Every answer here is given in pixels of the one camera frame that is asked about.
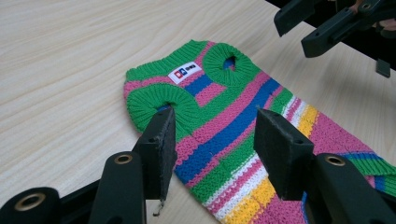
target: ribbed knit edge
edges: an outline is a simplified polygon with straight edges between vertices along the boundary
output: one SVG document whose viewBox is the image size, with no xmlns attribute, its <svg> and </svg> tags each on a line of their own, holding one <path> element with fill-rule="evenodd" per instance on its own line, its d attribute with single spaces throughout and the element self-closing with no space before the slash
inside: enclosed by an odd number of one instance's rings
<svg viewBox="0 0 396 224">
<path fill-rule="evenodd" d="M 139 132 L 143 132 L 158 108 L 170 105 L 176 112 L 177 139 L 192 132 L 199 119 L 199 107 L 192 95 L 179 87 L 157 83 L 132 91 L 127 98 L 127 109 Z"/>
<path fill-rule="evenodd" d="M 396 175 L 396 167 L 372 153 L 356 153 L 349 160 L 364 175 Z"/>
<path fill-rule="evenodd" d="M 234 70 L 224 69 L 224 62 L 234 57 Z M 248 56 L 225 43 L 211 48 L 203 59 L 206 74 L 214 81 L 225 86 L 245 86 L 260 72 Z"/>
<path fill-rule="evenodd" d="M 378 176 L 382 179 L 381 186 L 377 189 L 396 197 L 396 167 L 387 163 L 374 153 L 353 153 L 349 160 L 358 168 L 363 175 Z"/>
<path fill-rule="evenodd" d="M 144 80 L 149 77 L 167 76 L 175 68 L 189 63 L 201 53 L 206 46 L 207 41 L 191 40 L 189 43 L 183 45 L 175 50 L 169 56 L 160 60 L 142 64 L 136 68 L 131 68 L 126 73 L 126 81 Z"/>
</svg>

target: white label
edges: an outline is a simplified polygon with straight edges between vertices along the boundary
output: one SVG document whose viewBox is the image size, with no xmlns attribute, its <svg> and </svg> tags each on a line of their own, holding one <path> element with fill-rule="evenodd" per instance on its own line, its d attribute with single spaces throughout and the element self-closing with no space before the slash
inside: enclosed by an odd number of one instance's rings
<svg viewBox="0 0 396 224">
<path fill-rule="evenodd" d="M 187 77 L 191 76 L 192 74 L 201 71 L 202 68 L 198 66 L 195 62 L 185 63 L 181 65 L 179 68 L 173 70 L 169 73 L 169 77 L 174 81 L 176 84 L 180 83 Z"/>
</svg>

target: knitted garment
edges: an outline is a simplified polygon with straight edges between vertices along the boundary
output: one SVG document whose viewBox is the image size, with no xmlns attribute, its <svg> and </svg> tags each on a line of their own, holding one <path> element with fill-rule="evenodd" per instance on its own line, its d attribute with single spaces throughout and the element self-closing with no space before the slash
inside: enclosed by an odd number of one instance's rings
<svg viewBox="0 0 396 224">
<path fill-rule="evenodd" d="M 304 202 L 277 198 L 253 149 L 257 106 L 284 116 L 315 144 L 316 154 L 343 155 L 373 187 L 396 194 L 394 167 L 230 45 L 191 41 L 126 76 L 124 97 L 139 132 L 158 109 L 175 109 L 175 173 L 222 223 L 306 222 Z"/>
</svg>

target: green stripe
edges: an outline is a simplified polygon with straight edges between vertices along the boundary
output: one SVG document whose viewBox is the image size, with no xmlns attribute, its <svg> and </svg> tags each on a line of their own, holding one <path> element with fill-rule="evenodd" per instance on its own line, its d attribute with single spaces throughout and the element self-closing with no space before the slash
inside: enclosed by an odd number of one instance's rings
<svg viewBox="0 0 396 224">
<path fill-rule="evenodd" d="M 157 76 L 166 77 L 178 66 L 195 60 L 206 47 L 207 42 L 192 40 L 161 60 L 132 68 L 126 73 L 126 81 L 145 80 Z"/>
<path fill-rule="evenodd" d="M 209 51 L 203 61 L 206 75 L 226 89 L 201 108 L 201 119 L 197 122 L 196 128 L 215 118 L 237 100 L 246 90 L 247 84 L 261 71 L 246 55 L 230 45 L 219 43 Z M 224 61 L 232 56 L 227 55 L 228 53 L 236 57 L 235 71 L 222 69 Z"/>
<path fill-rule="evenodd" d="M 293 93 L 284 88 L 282 92 L 274 99 L 270 110 L 278 114 L 282 114 L 283 110 L 285 109 L 286 105 L 289 103 L 292 97 Z"/>
<path fill-rule="evenodd" d="M 191 192 L 200 202 L 206 202 L 216 190 L 233 178 L 232 172 L 254 154 L 253 136 L 254 132 L 240 146 L 236 147 L 232 153 L 221 159 L 219 165 L 191 189 Z"/>
<path fill-rule="evenodd" d="M 396 167 L 383 159 L 349 159 L 363 175 L 396 175 Z"/>
<path fill-rule="evenodd" d="M 396 175 L 385 176 L 385 192 L 396 197 Z"/>
</svg>

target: wooden table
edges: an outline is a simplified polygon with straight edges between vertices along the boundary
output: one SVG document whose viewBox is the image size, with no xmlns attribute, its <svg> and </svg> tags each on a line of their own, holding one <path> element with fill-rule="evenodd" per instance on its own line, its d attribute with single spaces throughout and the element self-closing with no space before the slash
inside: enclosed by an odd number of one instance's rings
<svg viewBox="0 0 396 224">
<path fill-rule="evenodd" d="M 396 73 L 339 44 L 306 59 L 300 24 L 281 38 L 265 1 L 1 1 L 0 205 L 48 186 L 64 196 L 131 150 L 125 72 L 195 40 L 231 44 L 295 95 L 396 165 Z M 159 218 L 216 223 L 174 176 Z"/>
</svg>

